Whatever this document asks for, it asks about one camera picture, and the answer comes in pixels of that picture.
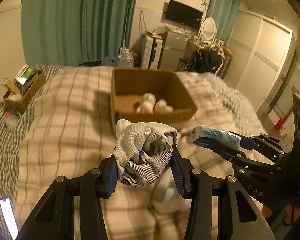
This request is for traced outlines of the person right hand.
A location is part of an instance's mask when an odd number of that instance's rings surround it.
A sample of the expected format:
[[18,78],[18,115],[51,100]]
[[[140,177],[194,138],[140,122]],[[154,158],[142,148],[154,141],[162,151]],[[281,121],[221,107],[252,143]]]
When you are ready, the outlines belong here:
[[282,221],[284,221],[287,225],[291,225],[300,217],[300,208],[290,203],[288,203],[286,207],[280,211],[273,211],[263,205],[261,211],[270,226],[272,226],[273,223],[281,223]]

